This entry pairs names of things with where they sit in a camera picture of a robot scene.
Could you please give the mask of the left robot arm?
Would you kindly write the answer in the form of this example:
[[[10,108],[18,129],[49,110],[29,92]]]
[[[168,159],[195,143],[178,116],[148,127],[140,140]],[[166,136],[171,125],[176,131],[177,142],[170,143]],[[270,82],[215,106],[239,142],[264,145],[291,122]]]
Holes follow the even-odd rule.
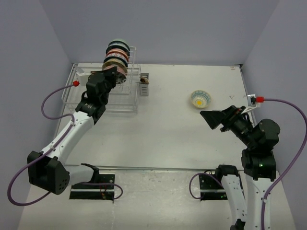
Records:
[[[30,184],[56,195],[69,185],[84,183],[89,188],[99,185],[97,167],[87,163],[77,166],[65,163],[77,143],[105,112],[109,93],[116,86],[117,74],[115,67],[90,74],[81,101],[69,115],[70,122],[48,146],[28,155]]]

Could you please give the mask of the yellow teal patterned bowl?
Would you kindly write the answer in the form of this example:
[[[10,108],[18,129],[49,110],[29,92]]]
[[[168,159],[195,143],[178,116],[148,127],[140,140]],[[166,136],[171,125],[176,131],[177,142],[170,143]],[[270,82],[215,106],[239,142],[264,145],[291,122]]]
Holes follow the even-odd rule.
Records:
[[[203,90],[193,91],[190,95],[190,100],[193,106],[198,109],[204,109],[211,103],[211,96]]]

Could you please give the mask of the pink leaf patterned bowl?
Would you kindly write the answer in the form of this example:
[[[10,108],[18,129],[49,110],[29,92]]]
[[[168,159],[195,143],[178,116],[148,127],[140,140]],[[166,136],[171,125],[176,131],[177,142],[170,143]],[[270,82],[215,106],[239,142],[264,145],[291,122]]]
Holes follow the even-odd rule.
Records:
[[[121,67],[117,67],[115,76],[116,84],[123,84],[127,80],[126,72]]]

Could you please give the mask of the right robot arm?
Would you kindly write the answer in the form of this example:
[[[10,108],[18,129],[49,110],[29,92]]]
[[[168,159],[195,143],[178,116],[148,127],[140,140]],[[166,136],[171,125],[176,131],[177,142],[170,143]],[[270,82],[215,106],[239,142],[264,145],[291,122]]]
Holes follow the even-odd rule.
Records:
[[[280,127],[270,119],[253,126],[243,113],[245,107],[234,105],[222,111],[201,111],[211,129],[222,125],[221,132],[232,131],[246,149],[241,163],[247,183],[243,191],[240,175],[233,165],[219,165],[213,179],[226,192],[232,213],[232,230],[270,230],[271,186],[276,180],[276,161],[273,147],[279,142]]]

